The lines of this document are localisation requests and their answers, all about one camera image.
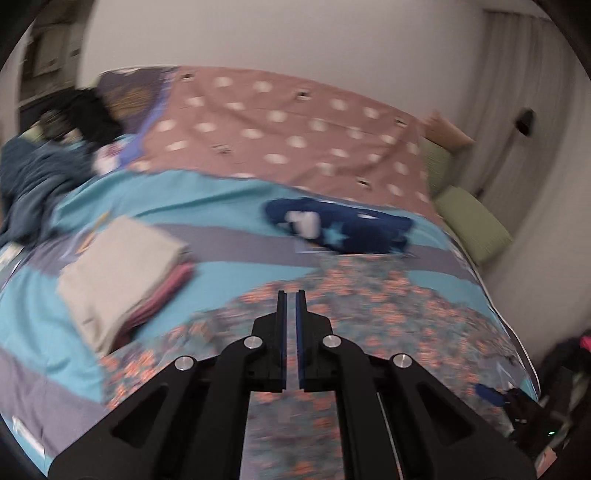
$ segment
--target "pink polka dot blanket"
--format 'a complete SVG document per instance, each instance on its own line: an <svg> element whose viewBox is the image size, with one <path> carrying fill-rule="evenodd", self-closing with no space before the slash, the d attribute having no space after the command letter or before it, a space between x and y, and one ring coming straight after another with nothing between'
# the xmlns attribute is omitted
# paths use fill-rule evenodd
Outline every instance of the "pink polka dot blanket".
<svg viewBox="0 0 591 480"><path fill-rule="evenodd" d="M129 168L258 178L440 223L413 116L278 73L181 66L171 75Z"/></svg>

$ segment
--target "white wall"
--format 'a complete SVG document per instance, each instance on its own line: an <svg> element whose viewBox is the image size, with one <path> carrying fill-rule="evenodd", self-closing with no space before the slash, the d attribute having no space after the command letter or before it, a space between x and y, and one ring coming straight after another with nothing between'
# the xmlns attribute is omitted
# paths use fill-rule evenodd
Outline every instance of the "white wall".
<svg viewBox="0 0 591 480"><path fill-rule="evenodd" d="M484 30L472 0L96 0L78 84L117 67L244 67L455 121Z"/></svg>
<svg viewBox="0 0 591 480"><path fill-rule="evenodd" d="M485 275L534 361L591 328L591 80L580 63L573 91L574 111L540 199Z"/></svg>

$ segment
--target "green pillow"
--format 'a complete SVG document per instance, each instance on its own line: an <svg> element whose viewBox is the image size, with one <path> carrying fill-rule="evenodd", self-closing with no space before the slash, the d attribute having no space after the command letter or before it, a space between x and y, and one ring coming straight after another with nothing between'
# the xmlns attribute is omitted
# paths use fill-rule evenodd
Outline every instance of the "green pillow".
<svg viewBox="0 0 591 480"><path fill-rule="evenodd" d="M431 197L434 197L445 187L447 172L452 164L452 154L423 137L420 140L420 147L427 164L429 192Z"/></svg>
<svg viewBox="0 0 591 480"><path fill-rule="evenodd" d="M498 255L513 241L499 220L465 190L448 187L435 200L435 208L476 265Z"/></svg>

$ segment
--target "folded towel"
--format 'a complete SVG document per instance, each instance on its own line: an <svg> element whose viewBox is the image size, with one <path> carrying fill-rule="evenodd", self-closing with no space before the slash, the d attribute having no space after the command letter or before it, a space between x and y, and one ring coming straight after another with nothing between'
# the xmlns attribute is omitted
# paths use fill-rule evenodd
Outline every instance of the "folded towel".
<svg viewBox="0 0 591 480"><path fill-rule="evenodd" d="M162 285L129 316L121 327L121 330L117 333L117 338L113 342L112 351L127 345L131 341L131 332L156 315L191 280L194 268L194 263L181 263L173 268Z"/></svg>
<svg viewBox="0 0 591 480"><path fill-rule="evenodd" d="M180 263L187 245L120 216L60 273L57 290L85 342L107 355L121 327Z"/></svg>

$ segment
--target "blue star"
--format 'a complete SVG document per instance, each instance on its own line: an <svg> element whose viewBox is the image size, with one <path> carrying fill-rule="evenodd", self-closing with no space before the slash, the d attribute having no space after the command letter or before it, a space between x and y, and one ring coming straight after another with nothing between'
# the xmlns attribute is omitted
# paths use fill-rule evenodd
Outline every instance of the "blue star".
<svg viewBox="0 0 591 480"><path fill-rule="evenodd" d="M331 223L329 228L322 229L322 235L324 236L324 243L331 247L342 249L343 240L349 238L349 235L345 235L342 232L343 222Z"/></svg>

